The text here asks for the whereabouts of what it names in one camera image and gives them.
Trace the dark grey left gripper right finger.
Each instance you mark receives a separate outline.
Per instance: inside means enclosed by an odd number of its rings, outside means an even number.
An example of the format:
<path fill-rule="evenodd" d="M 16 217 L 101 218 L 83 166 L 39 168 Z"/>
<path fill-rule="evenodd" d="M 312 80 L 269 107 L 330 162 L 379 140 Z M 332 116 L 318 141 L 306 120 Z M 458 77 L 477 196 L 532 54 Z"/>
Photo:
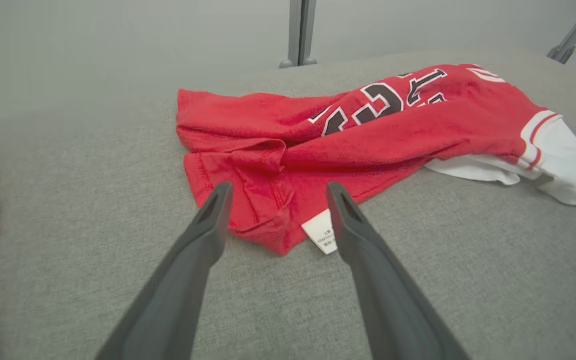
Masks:
<path fill-rule="evenodd" d="M 341 183 L 327 186 L 327 203 L 373 359 L 467 360 L 460 342 Z"/>

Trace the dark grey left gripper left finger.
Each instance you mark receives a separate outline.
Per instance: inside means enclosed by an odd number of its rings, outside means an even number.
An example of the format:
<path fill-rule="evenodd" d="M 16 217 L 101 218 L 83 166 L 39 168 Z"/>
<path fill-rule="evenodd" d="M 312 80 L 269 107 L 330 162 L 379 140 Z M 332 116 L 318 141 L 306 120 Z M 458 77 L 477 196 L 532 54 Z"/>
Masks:
<path fill-rule="evenodd" d="M 174 242 L 96 356 L 189 360 L 211 268 L 226 247 L 233 185 L 218 185 Z"/>

